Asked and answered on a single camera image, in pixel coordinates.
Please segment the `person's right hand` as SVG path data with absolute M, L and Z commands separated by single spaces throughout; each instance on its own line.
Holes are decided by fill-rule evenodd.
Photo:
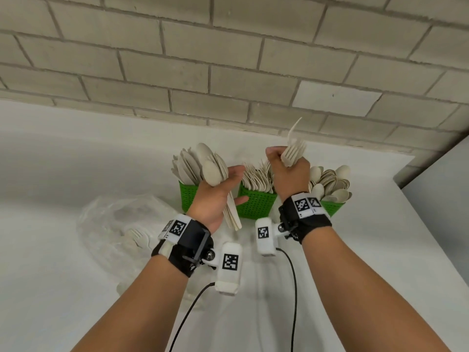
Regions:
M 273 185 L 281 202 L 292 195 L 309 192 L 310 163 L 304 157 L 295 165 L 286 167 L 281 162 L 270 162 L 273 171 Z

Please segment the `person's left hand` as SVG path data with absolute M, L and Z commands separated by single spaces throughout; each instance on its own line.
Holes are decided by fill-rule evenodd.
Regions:
M 242 181 L 244 171 L 243 165 L 231 166 L 228 178 L 217 186 L 201 182 L 186 215 L 203 224 L 211 234 L 215 233 L 222 224 L 227 197 Z

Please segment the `bunch of beige forks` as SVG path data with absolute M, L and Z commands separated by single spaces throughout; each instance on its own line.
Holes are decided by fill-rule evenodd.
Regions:
M 300 117 L 296 123 L 292 126 L 292 128 L 288 132 L 287 140 L 288 145 L 285 151 L 281 154 L 280 159 L 282 163 L 286 167 L 291 167 L 296 164 L 298 159 L 300 159 L 305 150 L 306 150 L 306 142 L 302 138 L 294 137 L 294 131 L 296 126 L 301 121 L 302 117 Z

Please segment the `bundle of beige cutlery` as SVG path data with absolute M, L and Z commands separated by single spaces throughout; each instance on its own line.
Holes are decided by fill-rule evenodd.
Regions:
M 195 152 L 198 161 L 202 165 L 202 176 L 208 184 L 214 187 L 228 178 L 228 169 L 225 162 L 218 154 L 213 153 L 206 144 L 198 143 Z M 231 229 L 239 231 L 242 228 L 232 192 L 229 192 L 227 196 L 223 215 Z

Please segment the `person's left forearm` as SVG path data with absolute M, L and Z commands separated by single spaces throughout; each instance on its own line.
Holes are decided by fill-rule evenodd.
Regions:
M 166 257 L 152 257 L 71 352 L 165 352 L 188 281 Z

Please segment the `person's right forearm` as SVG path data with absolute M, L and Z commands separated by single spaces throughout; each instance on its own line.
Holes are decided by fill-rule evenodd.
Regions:
M 346 352 L 450 352 L 412 305 L 332 227 L 308 233 L 302 248 Z

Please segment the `green perforated basket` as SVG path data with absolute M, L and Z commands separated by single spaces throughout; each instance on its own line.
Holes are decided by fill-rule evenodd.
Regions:
M 243 183 L 240 184 L 238 196 L 247 196 L 249 198 L 247 202 L 237 206 L 238 216 L 251 220 L 268 217 L 278 197 L 276 193 L 246 189 Z
M 181 197 L 181 208 L 186 213 L 193 203 L 195 195 L 198 190 L 198 185 L 187 185 L 179 182 L 180 197 Z
M 345 203 L 336 203 L 332 201 L 320 201 L 322 207 L 325 209 L 329 217 L 333 217 Z

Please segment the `group of beige basket forks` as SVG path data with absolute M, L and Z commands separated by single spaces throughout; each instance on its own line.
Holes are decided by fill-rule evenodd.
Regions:
M 261 162 L 259 167 L 243 163 L 245 167 L 242 185 L 245 189 L 274 194 L 273 171 L 269 161 Z

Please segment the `group of beige spoons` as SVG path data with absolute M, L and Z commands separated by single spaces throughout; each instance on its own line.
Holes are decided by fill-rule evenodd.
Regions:
M 322 202 L 344 204 L 353 196 L 350 189 L 351 167 L 341 165 L 337 169 L 311 166 L 309 192 Z

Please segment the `group of beige knives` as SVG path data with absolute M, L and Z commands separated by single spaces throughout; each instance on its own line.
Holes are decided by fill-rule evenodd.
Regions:
M 172 160 L 172 173 L 180 184 L 198 186 L 202 180 L 202 164 L 191 147 L 183 148 Z

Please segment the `pile of bagged beige forks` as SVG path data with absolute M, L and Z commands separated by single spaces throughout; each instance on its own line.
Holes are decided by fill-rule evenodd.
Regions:
M 149 235 L 141 227 L 126 226 L 120 230 L 121 236 L 132 249 L 149 251 Z

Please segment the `clear plastic bag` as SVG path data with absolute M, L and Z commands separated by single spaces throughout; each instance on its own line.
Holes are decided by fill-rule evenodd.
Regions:
M 117 282 L 121 296 L 138 277 L 159 243 L 159 235 L 178 211 L 151 194 L 98 196 L 79 216 L 76 231 L 93 260 Z M 120 230 L 141 227 L 149 235 L 149 251 L 132 249 Z

